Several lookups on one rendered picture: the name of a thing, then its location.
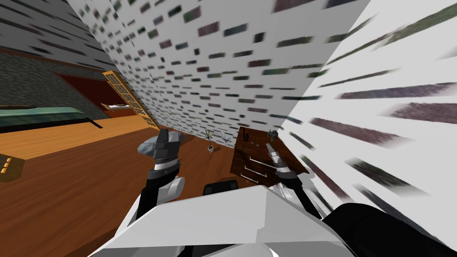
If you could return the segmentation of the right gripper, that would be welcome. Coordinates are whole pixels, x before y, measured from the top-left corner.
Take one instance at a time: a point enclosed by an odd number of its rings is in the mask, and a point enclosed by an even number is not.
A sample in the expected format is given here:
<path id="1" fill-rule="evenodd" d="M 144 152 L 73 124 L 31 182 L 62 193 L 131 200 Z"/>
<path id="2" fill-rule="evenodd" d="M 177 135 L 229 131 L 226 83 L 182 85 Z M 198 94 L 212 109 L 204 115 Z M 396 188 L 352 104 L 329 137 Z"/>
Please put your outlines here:
<path id="1" fill-rule="evenodd" d="M 273 164 L 276 168 L 277 171 L 288 171 L 289 167 L 288 165 L 281 159 L 280 155 L 278 155 L 278 152 L 273 149 L 273 147 L 269 144 L 266 143 L 266 147 L 268 149 L 268 154 L 270 158 L 273 158 Z"/>

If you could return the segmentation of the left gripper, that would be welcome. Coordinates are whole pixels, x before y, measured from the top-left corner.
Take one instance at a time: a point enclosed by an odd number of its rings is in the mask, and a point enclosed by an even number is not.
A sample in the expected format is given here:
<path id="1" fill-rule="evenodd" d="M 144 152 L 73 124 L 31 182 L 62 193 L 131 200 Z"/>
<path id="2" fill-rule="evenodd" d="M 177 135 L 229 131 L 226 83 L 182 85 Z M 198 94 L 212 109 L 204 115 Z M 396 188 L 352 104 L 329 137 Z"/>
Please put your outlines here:
<path id="1" fill-rule="evenodd" d="M 161 129 L 158 138 L 153 137 L 155 147 L 153 159 L 164 159 L 176 156 L 180 148 L 180 133 L 169 133 L 168 129 Z"/>

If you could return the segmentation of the dark brown wooden dresser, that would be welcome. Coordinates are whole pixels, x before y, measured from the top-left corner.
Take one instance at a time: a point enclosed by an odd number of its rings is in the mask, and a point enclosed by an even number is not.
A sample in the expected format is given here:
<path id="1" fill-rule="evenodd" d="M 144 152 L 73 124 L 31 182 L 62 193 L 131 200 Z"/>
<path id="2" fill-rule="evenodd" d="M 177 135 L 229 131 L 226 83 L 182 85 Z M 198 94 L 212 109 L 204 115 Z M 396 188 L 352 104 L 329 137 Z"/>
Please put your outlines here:
<path id="1" fill-rule="evenodd" d="M 242 128 L 243 127 L 240 127 L 239 129 L 237 141 L 235 143 L 230 173 L 243 178 L 240 176 L 240 173 L 242 173 L 244 176 L 258 180 L 258 185 L 264 185 L 266 187 L 271 187 L 277 183 L 280 183 L 280 178 L 275 174 L 276 169 L 249 160 L 249 157 L 251 157 L 252 159 L 274 166 L 273 161 L 268 154 L 269 152 L 266 147 L 266 143 L 269 143 L 274 150 L 278 151 L 282 160 L 285 161 L 285 163 L 290 167 L 292 171 L 295 171 L 297 174 L 309 173 L 307 169 L 301 164 L 301 162 L 299 162 L 299 160 L 279 139 L 279 137 L 277 137 L 274 141 L 271 141 L 270 137 L 267 135 L 267 131 L 245 128 L 246 133 L 249 134 L 249 141 L 245 142 L 243 140 Z M 268 170 L 268 177 L 265 178 L 258 176 L 257 174 L 245 170 L 245 164 L 260 166 L 265 170 Z"/>

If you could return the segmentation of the small potted plant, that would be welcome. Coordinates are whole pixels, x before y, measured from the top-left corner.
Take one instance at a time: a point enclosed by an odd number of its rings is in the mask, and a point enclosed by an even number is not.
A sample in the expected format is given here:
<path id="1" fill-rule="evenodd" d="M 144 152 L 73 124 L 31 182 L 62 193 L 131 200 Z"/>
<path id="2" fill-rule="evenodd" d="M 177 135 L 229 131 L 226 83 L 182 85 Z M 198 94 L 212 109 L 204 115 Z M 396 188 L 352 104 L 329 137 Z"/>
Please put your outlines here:
<path id="1" fill-rule="evenodd" d="M 209 142 L 208 150 L 210 153 L 212 153 L 214 150 L 213 145 L 212 145 L 212 136 L 214 135 L 214 131 L 204 128 L 204 130 L 201 133 L 202 133 L 203 137 L 206 140 L 208 140 L 208 142 Z"/>

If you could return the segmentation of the yellow glass-pane door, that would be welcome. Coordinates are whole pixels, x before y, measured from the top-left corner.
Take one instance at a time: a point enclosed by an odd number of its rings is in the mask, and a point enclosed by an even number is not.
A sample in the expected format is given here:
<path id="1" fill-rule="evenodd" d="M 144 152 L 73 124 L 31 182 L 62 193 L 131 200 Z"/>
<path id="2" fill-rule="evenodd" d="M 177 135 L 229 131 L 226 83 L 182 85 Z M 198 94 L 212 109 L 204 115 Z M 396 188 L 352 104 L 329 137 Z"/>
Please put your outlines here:
<path id="1" fill-rule="evenodd" d="M 160 130 L 155 119 L 148 113 L 133 91 L 128 87 L 124 79 L 116 71 L 110 70 L 103 72 L 102 74 L 108 80 L 108 84 L 125 100 L 127 105 L 129 105 L 136 114 L 142 117 L 150 127 Z"/>

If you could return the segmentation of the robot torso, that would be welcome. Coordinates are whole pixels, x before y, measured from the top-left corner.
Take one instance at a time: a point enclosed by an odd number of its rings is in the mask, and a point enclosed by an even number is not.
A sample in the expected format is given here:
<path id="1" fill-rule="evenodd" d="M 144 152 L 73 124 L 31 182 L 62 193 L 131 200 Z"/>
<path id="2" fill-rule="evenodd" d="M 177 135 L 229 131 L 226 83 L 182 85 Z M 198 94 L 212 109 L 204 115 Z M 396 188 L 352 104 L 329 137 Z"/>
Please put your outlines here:
<path id="1" fill-rule="evenodd" d="M 293 190 L 254 186 L 176 201 L 177 178 L 137 218 L 136 199 L 114 237 L 88 257 L 356 257 Z"/>

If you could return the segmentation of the green sofa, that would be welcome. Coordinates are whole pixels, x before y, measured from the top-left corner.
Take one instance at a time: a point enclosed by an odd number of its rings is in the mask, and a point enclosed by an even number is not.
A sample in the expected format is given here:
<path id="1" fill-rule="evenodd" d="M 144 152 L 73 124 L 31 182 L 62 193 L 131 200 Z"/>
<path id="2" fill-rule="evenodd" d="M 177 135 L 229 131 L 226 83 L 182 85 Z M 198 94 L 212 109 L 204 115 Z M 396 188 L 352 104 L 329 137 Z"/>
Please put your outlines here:
<path id="1" fill-rule="evenodd" d="M 88 114 L 71 107 L 38 108 L 31 105 L 0 105 L 0 133 L 49 128 L 70 124 L 91 123 Z"/>

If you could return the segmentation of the dark cabinet with yellow squares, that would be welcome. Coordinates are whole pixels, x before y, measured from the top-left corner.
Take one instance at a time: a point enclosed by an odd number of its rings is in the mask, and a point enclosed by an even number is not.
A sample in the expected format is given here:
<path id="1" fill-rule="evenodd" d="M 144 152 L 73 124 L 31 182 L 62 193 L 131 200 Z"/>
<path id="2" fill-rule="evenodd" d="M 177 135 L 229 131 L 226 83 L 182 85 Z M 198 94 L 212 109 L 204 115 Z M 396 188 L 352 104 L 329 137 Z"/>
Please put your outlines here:
<path id="1" fill-rule="evenodd" d="M 0 182 L 11 182 L 21 177 L 24 159 L 0 154 Z"/>

